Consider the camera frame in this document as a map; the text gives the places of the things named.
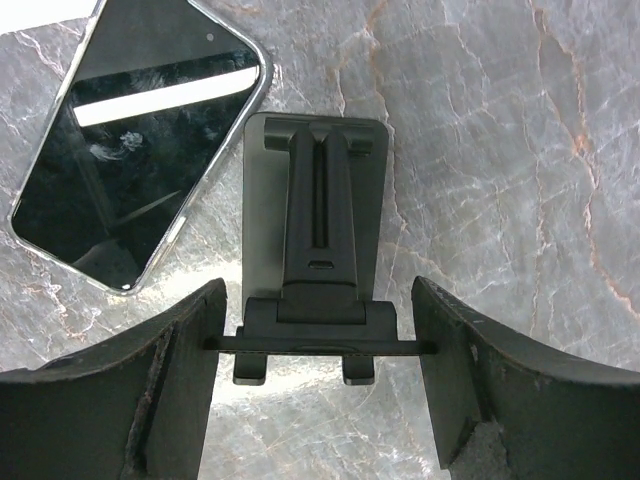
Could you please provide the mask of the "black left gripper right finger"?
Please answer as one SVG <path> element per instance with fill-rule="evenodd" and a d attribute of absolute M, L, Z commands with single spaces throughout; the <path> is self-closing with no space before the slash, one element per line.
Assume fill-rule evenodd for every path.
<path fill-rule="evenodd" d="M 412 286 L 420 365 L 441 468 L 452 476 L 636 479 L 639 375 L 556 350 L 433 281 Z"/>

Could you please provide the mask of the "black folding phone stand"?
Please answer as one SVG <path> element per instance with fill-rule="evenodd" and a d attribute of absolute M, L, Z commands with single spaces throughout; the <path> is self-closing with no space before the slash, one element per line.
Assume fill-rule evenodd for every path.
<path fill-rule="evenodd" d="M 382 356 L 433 355 L 403 341 L 373 296 L 390 135 L 373 119 L 256 113 L 243 150 L 243 320 L 207 346 L 234 356 L 233 381 L 260 386 L 272 356 L 336 356 L 369 385 Z"/>

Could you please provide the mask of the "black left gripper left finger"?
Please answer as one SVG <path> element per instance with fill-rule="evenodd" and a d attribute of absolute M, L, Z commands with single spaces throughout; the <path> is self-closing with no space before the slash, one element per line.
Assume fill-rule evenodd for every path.
<path fill-rule="evenodd" d="M 213 280 L 166 311 L 42 367 L 1 375 L 4 479 L 195 479 L 224 331 Z"/>

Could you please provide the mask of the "black phone clear case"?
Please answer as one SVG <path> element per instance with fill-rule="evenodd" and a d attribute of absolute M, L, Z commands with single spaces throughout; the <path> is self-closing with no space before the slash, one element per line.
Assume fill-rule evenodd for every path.
<path fill-rule="evenodd" d="M 101 1 L 14 202 L 29 250 L 114 292 L 168 251 L 273 66 L 202 1 Z"/>

